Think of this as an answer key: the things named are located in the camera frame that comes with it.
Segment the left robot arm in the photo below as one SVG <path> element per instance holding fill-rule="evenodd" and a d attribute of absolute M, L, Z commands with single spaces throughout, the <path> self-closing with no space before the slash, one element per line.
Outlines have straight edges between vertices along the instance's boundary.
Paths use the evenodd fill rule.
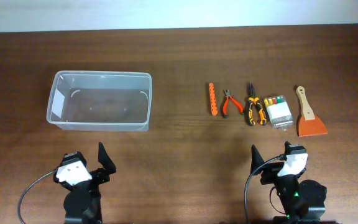
<path fill-rule="evenodd" d="M 116 166 L 101 142 L 98 144 L 98 162 L 100 168 L 88 171 L 85 157 L 77 151 L 65 154 L 57 167 L 53 181 L 69 191 L 63 202 L 65 223 L 102 224 L 99 186 L 110 181 Z"/>

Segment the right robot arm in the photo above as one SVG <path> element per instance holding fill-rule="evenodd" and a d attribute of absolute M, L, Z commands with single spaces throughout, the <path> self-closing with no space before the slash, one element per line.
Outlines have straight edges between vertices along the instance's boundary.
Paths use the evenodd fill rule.
<path fill-rule="evenodd" d="M 252 177 L 261 175 L 262 185 L 272 184 L 272 190 L 283 207 L 280 216 L 273 217 L 273 223 L 320 223 L 325 213 L 327 188 L 315 180 L 298 179 L 306 171 L 308 154 L 306 148 L 299 144 L 285 142 L 283 154 L 267 161 L 263 160 L 256 146 L 251 147 L 250 176 L 244 187 L 247 193 Z"/>

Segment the clear screwdriver bit case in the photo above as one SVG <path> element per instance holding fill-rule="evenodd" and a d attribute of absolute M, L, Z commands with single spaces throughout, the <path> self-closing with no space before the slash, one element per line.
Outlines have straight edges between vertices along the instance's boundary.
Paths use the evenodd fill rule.
<path fill-rule="evenodd" d="M 294 123 L 287 100 L 283 95 L 265 98 L 264 105 L 273 128 L 287 129 Z"/>

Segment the orange black long-nose pliers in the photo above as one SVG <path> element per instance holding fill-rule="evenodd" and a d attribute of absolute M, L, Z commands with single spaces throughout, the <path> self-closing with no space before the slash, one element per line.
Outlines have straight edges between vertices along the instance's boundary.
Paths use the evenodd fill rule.
<path fill-rule="evenodd" d="M 267 124 L 267 117 L 265 111 L 262 107 L 259 97 L 255 94 L 255 88 L 252 83 L 249 83 L 249 97 L 247 99 L 247 105 L 244 108 L 244 112 L 246 115 L 246 121 L 249 126 L 254 126 L 258 121 L 260 125 L 265 126 Z M 259 120 L 254 118 L 253 109 L 257 110 L 259 114 Z"/>

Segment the clear plastic container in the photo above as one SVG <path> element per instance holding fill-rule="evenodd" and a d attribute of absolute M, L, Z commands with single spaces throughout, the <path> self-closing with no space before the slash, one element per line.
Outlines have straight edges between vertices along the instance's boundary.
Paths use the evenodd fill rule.
<path fill-rule="evenodd" d="M 62 70 L 46 120 L 70 131 L 148 131 L 152 76 L 145 72 Z"/>

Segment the small red-handled pliers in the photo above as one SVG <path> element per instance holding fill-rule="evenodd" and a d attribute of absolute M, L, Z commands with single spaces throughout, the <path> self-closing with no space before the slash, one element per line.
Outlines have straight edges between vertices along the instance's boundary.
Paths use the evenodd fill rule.
<path fill-rule="evenodd" d="M 223 90 L 223 92 L 225 94 L 225 99 L 224 99 L 223 105 L 221 107 L 221 112 L 222 112 L 223 118 L 227 118 L 227 108 L 228 108 L 229 102 L 233 103 L 236 106 L 236 108 L 238 109 L 240 114 L 244 114 L 244 108 L 243 108 L 242 104 L 233 97 L 231 92 L 227 89 Z"/>

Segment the wooden-handled orange scraper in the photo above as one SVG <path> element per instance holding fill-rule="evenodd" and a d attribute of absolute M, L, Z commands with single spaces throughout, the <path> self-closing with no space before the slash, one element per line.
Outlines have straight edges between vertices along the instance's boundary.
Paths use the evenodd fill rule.
<path fill-rule="evenodd" d="M 322 120 L 312 110 L 308 103 L 306 92 L 303 86 L 298 86 L 295 90 L 300 106 L 301 116 L 298 119 L 297 132 L 299 137 L 317 136 L 328 133 Z"/>

